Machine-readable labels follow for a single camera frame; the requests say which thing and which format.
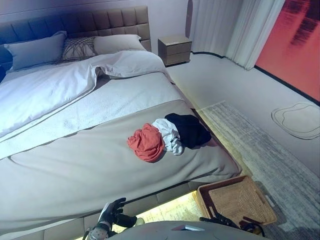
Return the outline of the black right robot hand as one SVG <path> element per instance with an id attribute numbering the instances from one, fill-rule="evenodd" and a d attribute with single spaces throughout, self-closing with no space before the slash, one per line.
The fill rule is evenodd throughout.
<path id="1" fill-rule="evenodd" d="M 210 223 L 215 223 L 215 224 L 220 224 L 220 225 L 240 229 L 231 219 L 224 217 L 218 212 L 215 212 L 214 217 L 212 218 L 200 217 L 199 220 L 202 222 L 210 222 Z"/>

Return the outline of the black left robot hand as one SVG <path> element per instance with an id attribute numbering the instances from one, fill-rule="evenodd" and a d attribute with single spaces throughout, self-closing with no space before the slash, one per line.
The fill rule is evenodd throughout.
<path id="1" fill-rule="evenodd" d="M 133 227 L 137 222 L 137 217 L 123 214 L 122 207 L 125 204 L 125 197 L 107 203 L 100 214 L 97 225 L 109 230 L 112 229 L 113 224 L 125 228 Z"/>

